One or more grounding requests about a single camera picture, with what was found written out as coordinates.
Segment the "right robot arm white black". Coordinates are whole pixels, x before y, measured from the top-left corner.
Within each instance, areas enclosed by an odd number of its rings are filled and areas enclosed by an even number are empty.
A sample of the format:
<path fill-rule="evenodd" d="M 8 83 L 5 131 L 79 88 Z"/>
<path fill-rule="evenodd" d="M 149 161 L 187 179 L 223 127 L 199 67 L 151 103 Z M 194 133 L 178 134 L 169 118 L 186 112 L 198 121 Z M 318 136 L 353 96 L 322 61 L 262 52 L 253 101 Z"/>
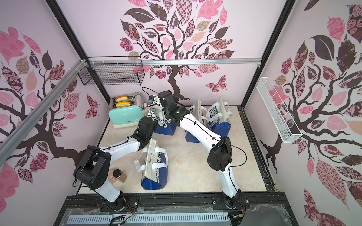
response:
<path fill-rule="evenodd" d="M 212 132 L 201 122 L 189 113 L 184 106 L 178 105 L 178 97 L 171 91 L 162 91 L 157 95 L 160 105 L 163 108 L 165 117 L 171 123 L 191 133 L 209 152 L 207 163 L 221 178 L 222 194 L 227 208 L 233 210 L 240 204 L 243 197 L 240 188 L 237 186 L 232 165 L 231 140 L 228 136 L 221 137 Z"/>

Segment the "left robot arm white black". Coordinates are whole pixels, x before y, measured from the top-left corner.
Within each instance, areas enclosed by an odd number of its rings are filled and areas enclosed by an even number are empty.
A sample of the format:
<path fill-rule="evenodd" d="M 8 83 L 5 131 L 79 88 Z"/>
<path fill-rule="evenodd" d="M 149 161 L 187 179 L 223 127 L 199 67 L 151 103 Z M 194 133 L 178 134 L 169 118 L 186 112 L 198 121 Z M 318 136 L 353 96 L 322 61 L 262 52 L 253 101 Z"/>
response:
<path fill-rule="evenodd" d="M 108 179 L 111 163 L 138 151 L 146 150 L 156 129 L 156 121 L 143 117 L 137 129 L 126 140 L 108 147 L 89 146 L 74 170 L 74 178 L 102 196 L 113 211 L 125 206 L 124 194 Z"/>

